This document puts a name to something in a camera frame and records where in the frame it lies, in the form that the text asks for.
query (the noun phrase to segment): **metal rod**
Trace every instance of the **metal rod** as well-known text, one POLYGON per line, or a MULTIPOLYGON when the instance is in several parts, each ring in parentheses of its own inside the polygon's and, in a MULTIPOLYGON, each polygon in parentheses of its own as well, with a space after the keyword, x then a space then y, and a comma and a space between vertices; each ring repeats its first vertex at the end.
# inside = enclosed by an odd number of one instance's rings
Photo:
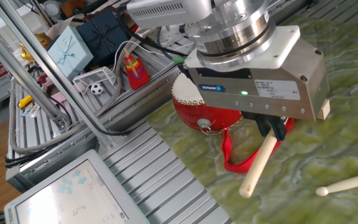
POLYGON ((74 110, 83 118, 84 122, 89 126, 92 132, 94 132, 101 144, 105 147, 111 147, 113 143, 115 144, 111 136, 107 136, 98 131, 98 129, 103 131, 106 131, 106 129, 8 1, 0 0, 0 16, 24 47, 30 52, 42 70, 48 75, 51 81, 53 81, 53 84, 60 90, 69 104, 71 104, 74 110))
POLYGON ((21 65, 21 63, 13 56, 8 47, 0 39, 0 61, 7 70, 15 77, 29 95, 39 104, 45 111, 47 116, 57 124, 58 127, 64 126, 68 121, 66 114, 62 113, 43 93, 35 80, 21 65))

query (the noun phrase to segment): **tablet screen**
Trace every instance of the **tablet screen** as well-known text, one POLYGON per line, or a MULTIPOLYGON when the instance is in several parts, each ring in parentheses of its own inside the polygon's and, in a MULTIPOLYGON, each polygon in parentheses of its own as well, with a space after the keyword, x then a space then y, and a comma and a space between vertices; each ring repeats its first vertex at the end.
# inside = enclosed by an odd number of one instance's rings
POLYGON ((124 224, 122 211, 86 160, 16 207, 20 224, 124 224))

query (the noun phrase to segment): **light blue gift box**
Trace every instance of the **light blue gift box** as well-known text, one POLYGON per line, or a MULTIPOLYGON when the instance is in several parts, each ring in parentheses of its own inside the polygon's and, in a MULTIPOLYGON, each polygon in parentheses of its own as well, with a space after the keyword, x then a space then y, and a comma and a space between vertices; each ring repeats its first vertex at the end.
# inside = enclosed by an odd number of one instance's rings
POLYGON ((78 31, 68 26, 48 50, 49 56, 63 74, 73 81, 92 60, 93 55, 78 31))

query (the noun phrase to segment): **red toy figure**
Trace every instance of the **red toy figure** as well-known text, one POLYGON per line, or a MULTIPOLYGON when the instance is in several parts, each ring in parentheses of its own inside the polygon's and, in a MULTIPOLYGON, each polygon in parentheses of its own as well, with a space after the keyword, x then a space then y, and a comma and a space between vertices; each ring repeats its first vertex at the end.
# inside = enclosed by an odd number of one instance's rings
POLYGON ((125 49, 126 57, 126 71, 129 80, 129 84, 133 90, 145 85, 150 81, 149 75, 146 72, 146 69, 143 66, 143 62, 140 58, 134 58, 129 54, 127 49, 125 49))

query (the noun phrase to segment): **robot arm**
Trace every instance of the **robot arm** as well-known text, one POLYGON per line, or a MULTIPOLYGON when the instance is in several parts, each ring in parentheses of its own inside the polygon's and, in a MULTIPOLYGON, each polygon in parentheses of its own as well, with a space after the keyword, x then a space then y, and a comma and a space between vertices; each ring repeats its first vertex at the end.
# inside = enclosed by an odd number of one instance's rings
POLYGON ((182 70, 208 106, 241 111, 285 138, 285 118, 316 119, 329 91, 324 56, 300 38, 298 26, 276 27, 264 0, 187 2, 135 0, 141 27, 185 24, 196 49, 182 70))

